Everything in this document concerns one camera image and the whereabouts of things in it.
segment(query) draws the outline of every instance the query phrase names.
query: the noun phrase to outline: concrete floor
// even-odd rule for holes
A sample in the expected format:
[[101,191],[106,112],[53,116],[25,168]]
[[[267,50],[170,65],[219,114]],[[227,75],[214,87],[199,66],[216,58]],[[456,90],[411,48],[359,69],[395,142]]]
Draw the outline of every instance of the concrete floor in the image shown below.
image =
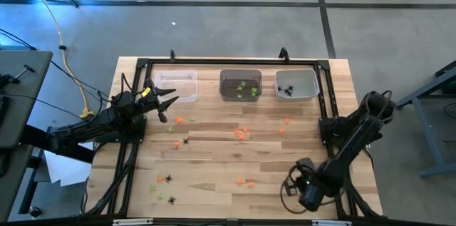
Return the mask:
[[[148,0],[148,1],[292,1],[317,0]],[[326,0],[363,3],[455,3],[456,0]],[[178,56],[276,57],[282,46],[290,56],[328,58],[315,8],[116,7],[52,6],[61,25],[68,62],[81,80],[108,92],[117,57]],[[428,82],[436,70],[455,59],[455,10],[329,9],[337,58],[350,61],[358,99],[371,90],[391,89],[394,100]],[[43,5],[0,5],[0,27],[41,50],[54,52],[61,64],[58,35]],[[4,45],[13,44],[0,37]],[[73,82],[50,67],[39,98],[79,113],[82,100]],[[437,141],[451,135],[452,119],[442,107],[451,101],[425,104],[431,122],[440,125]],[[97,106],[95,100],[90,103]],[[40,103],[29,123],[38,128],[74,123],[75,118]],[[396,113],[374,143],[375,177],[385,215],[394,219],[456,224],[456,173],[420,179],[434,165],[412,108]],[[455,157],[451,144],[443,147]],[[24,191],[21,188],[19,197]],[[41,218],[74,215],[83,186],[60,188],[40,183],[33,205]],[[26,220],[16,214],[10,220]]]

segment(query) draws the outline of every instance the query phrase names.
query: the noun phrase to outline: plastic container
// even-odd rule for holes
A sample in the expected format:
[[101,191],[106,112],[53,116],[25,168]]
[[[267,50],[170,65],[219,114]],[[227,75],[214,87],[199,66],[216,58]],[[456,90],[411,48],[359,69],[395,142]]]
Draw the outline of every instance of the plastic container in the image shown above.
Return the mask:
[[308,101],[320,93],[312,69],[277,71],[274,90],[278,101]]
[[198,99],[198,77],[194,70],[158,71],[155,85],[161,89],[176,89],[175,92],[159,96],[160,101],[179,96],[176,103],[194,102]]
[[261,95],[261,72],[224,69],[220,72],[220,94],[224,101],[257,101]]

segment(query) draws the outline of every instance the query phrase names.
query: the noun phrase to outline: wooden tabletop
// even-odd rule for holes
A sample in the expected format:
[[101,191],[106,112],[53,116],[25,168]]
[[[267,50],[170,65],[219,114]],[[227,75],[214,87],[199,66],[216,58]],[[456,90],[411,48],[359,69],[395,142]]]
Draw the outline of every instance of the wooden tabletop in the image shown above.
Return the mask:
[[[120,57],[111,95],[120,92],[120,74],[133,82],[137,57]],[[348,115],[358,104],[348,61],[330,60],[338,111]],[[263,93],[254,103],[225,102],[219,94],[222,69],[257,69],[262,74]],[[261,218],[261,219],[334,219],[336,206],[325,205],[317,212],[294,215],[281,204],[279,190],[289,168],[300,158],[311,158],[316,166],[327,159],[321,144],[317,121],[321,117],[318,98],[283,103],[276,101],[274,77],[278,70],[310,66],[277,65],[182,65],[155,64],[158,71],[195,70],[198,99],[192,103],[174,103],[166,112],[168,123],[161,123],[157,111],[147,113],[147,129],[140,145],[130,196],[128,217]],[[327,87],[322,75],[323,92]],[[183,123],[167,128],[181,117]],[[248,129],[244,140],[234,131]],[[178,149],[174,143],[189,138]],[[93,161],[88,181],[87,210],[100,199],[113,180],[119,144],[102,147]],[[170,183],[157,183],[158,177],[171,175]],[[364,153],[351,166],[353,184],[366,202],[382,214],[371,162]],[[237,184],[237,179],[253,182]],[[118,194],[119,208],[124,183]],[[171,205],[167,200],[176,198]],[[303,207],[297,197],[285,203],[296,211]]]

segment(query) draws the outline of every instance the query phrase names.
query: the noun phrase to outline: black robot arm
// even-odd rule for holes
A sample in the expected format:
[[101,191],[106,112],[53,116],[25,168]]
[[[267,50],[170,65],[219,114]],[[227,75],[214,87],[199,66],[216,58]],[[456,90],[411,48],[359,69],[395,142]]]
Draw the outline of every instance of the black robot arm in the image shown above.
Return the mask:
[[[344,186],[349,165],[356,156],[367,144],[381,138],[379,131],[384,124],[391,122],[395,107],[390,96],[386,98],[384,94],[368,93],[359,109],[346,118],[332,118],[321,129],[328,142],[338,143],[340,151],[334,158],[329,158],[316,170],[309,159],[297,162],[302,174],[296,179],[301,193],[299,202],[307,210],[316,211],[324,196],[334,197]],[[357,201],[363,202],[361,196],[358,197]]]
[[75,123],[60,128],[49,128],[47,133],[27,126],[21,142],[35,145],[57,155],[91,163],[93,151],[79,146],[92,138],[99,143],[139,143],[144,136],[145,113],[157,110],[162,123],[167,119],[164,112],[179,97],[160,102],[158,96],[167,95],[175,89],[162,90],[148,79],[141,97],[136,101],[136,93],[123,91],[110,101],[111,106],[99,112],[89,121]]

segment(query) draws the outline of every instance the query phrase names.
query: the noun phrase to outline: white wire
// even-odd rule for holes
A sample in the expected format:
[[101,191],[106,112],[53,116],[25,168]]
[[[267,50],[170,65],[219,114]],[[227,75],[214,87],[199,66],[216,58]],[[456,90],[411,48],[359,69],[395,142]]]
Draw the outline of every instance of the white wire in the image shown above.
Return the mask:
[[[60,45],[63,46],[63,38],[62,38],[62,33],[61,33],[61,30],[60,30],[60,26],[58,25],[58,22],[56,20],[56,17],[54,16],[54,14],[52,13],[52,10],[51,8],[49,8],[49,5],[48,3],[46,2],[46,0],[41,0],[44,5],[46,6],[46,8],[48,9],[49,11],[49,14],[51,15],[52,17],[52,20],[54,21],[54,24],[56,25],[57,27],[57,31],[58,31],[58,37],[60,39]],[[87,104],[87,98],[86,98],[86,94],[84,93],[84,90],[83,90],[83,87],[81,86],[81,83],[76,80],[73,72],[71,71],[71,69],[68,67],[67,63],[66,63],[66,54],[65,54],[65,50],[63,49],[60,49],[61,52],[62,52],[62,59],[63,59],[63,65],[65,66],[66,70],[71,74],[71,76],[73,77],[73,80],[75,81],[75,83],[79,86],[79,91],[81,92],[81,95],[83,97],[83,101],[84,101],[84,111],[83,113],[80,115],[80,117],[84,118],[86,117],[88,114],[92,114],[93,115],[93,111],[90,111],[88,109],[88,104]]]

